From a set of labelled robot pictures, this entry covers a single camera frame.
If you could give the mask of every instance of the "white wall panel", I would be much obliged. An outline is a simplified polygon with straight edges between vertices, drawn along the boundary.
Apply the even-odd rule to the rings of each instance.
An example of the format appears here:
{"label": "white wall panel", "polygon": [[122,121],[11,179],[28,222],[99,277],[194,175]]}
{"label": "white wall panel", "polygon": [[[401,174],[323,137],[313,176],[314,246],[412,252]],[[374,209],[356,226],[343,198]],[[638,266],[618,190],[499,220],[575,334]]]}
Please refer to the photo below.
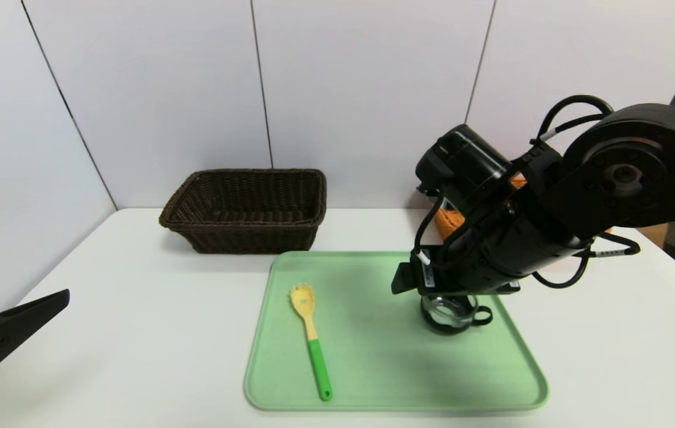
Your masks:
{"label": "white wall panel", "polygon": [[[568,95],[596,95],[620,109],[669,103],[674,93],[672,0],[497,0],[467,122],[515,158]],[[567,108],[556,124],[590,113]],[[550,143],[564,152],[590,125]]]}
{"label": "white wall panel", "polygon": [[461,124],[492,0],[253,0],[273,164],[320,168],[331,207],[407,206]]}
{"label": "white wall panel", "polygon": [[113,211],[21,3],[0,0],[0,311]]}
{"label": "white wall panel", "polygon": [[269,168],[246,0],[26,0],[118,208],[163,206],[193,171]]}

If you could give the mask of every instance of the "green spatula handle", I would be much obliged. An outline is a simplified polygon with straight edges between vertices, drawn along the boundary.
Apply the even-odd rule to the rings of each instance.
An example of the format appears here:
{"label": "green spatula handle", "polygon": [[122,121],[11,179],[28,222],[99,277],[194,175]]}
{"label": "green spatula handle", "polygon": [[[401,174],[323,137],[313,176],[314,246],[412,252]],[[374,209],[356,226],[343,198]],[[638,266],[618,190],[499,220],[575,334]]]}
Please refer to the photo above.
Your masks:
{"label": "green spatula handle", "polygon": [[314,366],[316,387],[319,388],[319,398],[322,401],[330,401],[332,398],[332,385],[327,375],[327,365],[324,363],[324,355],[321,354],[319,339],[308,342],[308,353],[311,354],[311,365]]}

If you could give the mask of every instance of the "green tray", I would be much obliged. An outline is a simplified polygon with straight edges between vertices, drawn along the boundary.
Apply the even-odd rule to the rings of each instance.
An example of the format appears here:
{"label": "green tray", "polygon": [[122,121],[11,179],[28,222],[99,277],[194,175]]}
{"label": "green tray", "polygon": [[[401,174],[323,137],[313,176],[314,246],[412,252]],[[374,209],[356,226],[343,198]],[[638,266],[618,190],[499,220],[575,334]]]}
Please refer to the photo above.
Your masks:
{"label": "green tray", "polygon": [[[419,295],[392,295],[408,253],[297,251],[272,265],[245,396],[266,411],[523,411],[548,385],[497,297],[481,296],[493,322],[455,336],[434,333]],[[332,381],[319,399],[302,320],[289,303],[298,282],[314,289],[314,322]]]}

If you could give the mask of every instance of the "tabletop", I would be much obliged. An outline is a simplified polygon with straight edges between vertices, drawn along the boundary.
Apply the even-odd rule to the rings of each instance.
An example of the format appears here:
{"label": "tabletop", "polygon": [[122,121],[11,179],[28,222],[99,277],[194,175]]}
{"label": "tabletop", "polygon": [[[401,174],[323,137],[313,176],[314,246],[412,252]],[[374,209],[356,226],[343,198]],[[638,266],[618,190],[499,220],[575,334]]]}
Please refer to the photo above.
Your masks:
{"label": "tabletop", "polygon": [[[638,241],[640,254],[591,260],[569,289],[524,279],[503,297],[548,379],[545,406],[277,413],[256,410],[242,390],[275,256],[196,254],[159,214],[113,214],[26,297],[71,290],[68,308],[0,365],[0,428],[675,426],[675,262],[635,230],[615,233]],[[312,249],[409,250],[424,214],[329,209]],[[424,241],[435,242],[432,229]],[[576,264],[542,273],[559,281]]]}

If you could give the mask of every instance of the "brown wicker basket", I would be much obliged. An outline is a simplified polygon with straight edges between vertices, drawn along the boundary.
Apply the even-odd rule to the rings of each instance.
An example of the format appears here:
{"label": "brown wicker basket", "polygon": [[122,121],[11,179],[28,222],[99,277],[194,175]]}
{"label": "brown wicker basket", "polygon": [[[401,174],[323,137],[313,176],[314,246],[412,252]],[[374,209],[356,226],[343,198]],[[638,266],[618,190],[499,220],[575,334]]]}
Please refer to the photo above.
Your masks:
{"label": "brown wicker basket", "polygon": [[160,215],[161,226],[204,254],[308,250],[327,210],[315,169],[220,169],[191,175]]}

